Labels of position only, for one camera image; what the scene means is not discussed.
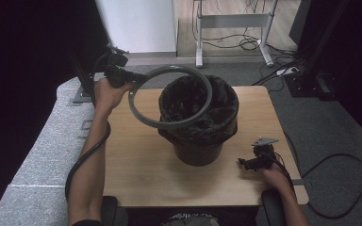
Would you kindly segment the person's left hand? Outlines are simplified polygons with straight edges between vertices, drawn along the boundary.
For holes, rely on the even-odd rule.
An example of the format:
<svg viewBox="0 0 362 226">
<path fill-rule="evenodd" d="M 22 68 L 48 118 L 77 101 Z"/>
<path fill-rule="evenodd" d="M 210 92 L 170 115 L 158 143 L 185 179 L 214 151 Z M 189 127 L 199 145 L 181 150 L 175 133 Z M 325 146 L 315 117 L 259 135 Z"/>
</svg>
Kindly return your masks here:
<svg viewBox="0 0 362 226">
<path fill-rule="evenodd" d="M 122 101 L 123 96 L 134 87 L 134 84 L 113 88 L 106 78 L 100 79 L 94 87 L 95 114 L 108 117 L 112 110 Z"/>
</svg>

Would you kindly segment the white metal desk frame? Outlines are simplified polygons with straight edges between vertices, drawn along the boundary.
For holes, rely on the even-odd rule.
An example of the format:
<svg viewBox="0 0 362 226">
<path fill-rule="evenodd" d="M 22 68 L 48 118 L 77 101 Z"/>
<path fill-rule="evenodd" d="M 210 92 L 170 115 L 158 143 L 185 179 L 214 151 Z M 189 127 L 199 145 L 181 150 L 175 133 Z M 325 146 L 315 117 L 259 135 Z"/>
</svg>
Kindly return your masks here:
<svg viewBox="0 0 362 226">
<path fill-rule="evenodd" d="M 275 15 L 278 0 L 272 0 L 272 5 L 268 13 L 253 14 L 225 14 L 225 15 L 204 15 L 202 10 L 203 0 L 198 1 L 197 10 L 197 44 L 195 51 L 195 66 L 203 67 L 203 38 L 202 30 L 206 28 L 242 28 L 252 27 L 262 29 L 261 38 L 256 42 L 261 55 L 268 67 L 274 65 L 267 47 L 272 21 Z"/>
</svg>

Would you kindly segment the person's dark clothing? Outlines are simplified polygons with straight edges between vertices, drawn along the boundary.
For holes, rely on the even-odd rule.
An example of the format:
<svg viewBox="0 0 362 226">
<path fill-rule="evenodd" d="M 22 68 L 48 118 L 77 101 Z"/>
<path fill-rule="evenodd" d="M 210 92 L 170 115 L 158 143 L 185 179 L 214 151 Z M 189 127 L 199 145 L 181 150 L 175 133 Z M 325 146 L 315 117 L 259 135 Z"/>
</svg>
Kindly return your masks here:
<svg viewBox="0 0 362 226">
<path fill-rule="evenodd" d="M 257 207 L 128 209 L 129 226 L 256 226 Z"/>
</svg>

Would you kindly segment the person's right hand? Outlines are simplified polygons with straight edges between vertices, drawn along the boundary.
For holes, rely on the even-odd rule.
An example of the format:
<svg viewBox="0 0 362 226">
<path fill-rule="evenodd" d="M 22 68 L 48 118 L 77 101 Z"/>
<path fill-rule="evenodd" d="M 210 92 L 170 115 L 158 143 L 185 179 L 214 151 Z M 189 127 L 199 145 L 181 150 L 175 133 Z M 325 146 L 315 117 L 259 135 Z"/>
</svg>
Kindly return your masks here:
<svg viewBox="0 0 362 226">
<path fill-rule="evenodd" d="M 288 178 L 275 163 L 273 163 L 269 169 L 260 169 L 259 172 L 269 185 L 275 187 L 281 193 L 291 190 Z"/>
</svg>

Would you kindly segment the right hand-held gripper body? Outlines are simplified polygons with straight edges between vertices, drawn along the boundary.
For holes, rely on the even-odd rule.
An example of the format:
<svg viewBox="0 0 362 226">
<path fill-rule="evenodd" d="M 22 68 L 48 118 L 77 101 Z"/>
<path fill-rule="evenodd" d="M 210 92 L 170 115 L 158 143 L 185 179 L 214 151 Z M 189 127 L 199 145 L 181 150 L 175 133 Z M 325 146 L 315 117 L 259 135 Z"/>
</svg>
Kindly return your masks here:
<svg viewBox="0 0 362 226">
<path fill-rule="evenodd" d="M 256 156 L 253 166 L 254 170 L 269 169 L 272 166 L 273 161 L 276 159 L 272 144 L 277 141 L 277 138 L 260 137 L 257 141 L 253 142 L 252 146 Z"/>
</svg>

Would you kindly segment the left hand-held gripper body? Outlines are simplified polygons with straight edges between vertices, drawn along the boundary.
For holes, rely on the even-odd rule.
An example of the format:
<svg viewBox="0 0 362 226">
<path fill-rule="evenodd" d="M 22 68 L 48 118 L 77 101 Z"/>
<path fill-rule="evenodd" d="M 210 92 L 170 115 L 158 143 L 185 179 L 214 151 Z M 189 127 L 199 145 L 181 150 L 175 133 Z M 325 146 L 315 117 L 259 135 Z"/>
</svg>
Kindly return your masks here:
<svg viewBox="0 0 362 226">
<path fill-rule="evenodd" d="M 127 75 L 123 68 L 128 58 L 124 56 L 126 51 L 113 46 L 111 43 L 107 44 L 107 48 L 111 51 L 107 59 L 107 67 L 104 71 L 104 76 L 108 79 L 109 84 L 113 88 L 119 88 L 126 84 Z"/>
</svg>

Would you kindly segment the white power strip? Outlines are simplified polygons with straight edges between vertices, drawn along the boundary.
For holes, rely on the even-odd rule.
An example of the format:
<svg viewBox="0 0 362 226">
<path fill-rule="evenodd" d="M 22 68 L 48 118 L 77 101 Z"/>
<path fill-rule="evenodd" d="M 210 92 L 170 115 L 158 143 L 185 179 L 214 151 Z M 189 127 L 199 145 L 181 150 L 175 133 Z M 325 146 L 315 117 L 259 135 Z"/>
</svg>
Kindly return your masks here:
<svg viewBox="0 0 362 226">
<path fill-rule="evenodd" d="M 276 72 L 277 76 L 283 76 L 291 73 L 297 73 L 299 70 L 296 67 L 288 67 L 286 69 L 278 70 Z"/>
</svg>

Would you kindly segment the black metal stand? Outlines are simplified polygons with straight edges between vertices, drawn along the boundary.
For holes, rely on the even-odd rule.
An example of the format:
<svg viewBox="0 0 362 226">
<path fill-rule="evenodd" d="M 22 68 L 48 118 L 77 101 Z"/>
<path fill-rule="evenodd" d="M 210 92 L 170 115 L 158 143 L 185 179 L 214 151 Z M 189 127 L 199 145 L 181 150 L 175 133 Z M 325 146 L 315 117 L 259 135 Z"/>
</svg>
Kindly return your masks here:
<svg viewBox="0 0 362 226">
<path fill-rule="evenodd" d="M 285 80 L 292 97 L 317 97 L 322 101 L 334 101 L 333 77 L 321 70 L 321 62 L 325 58 L 333 31 L 350 0 L 322 1 L 334 4 L 328 19 L 319 31 L 313 33 L 313 40 L 303 49 L 304 69 L 294 75 L 286 75 Z"/>
<path fill-rule="evenodd" d="M 94 102 L 94 78 L 85 73 L 75 54 L 69 53 L 69 59 L 78 78 L 80 85 L 74 97 L 75 104 L 93 103 Z"/>
</svg>

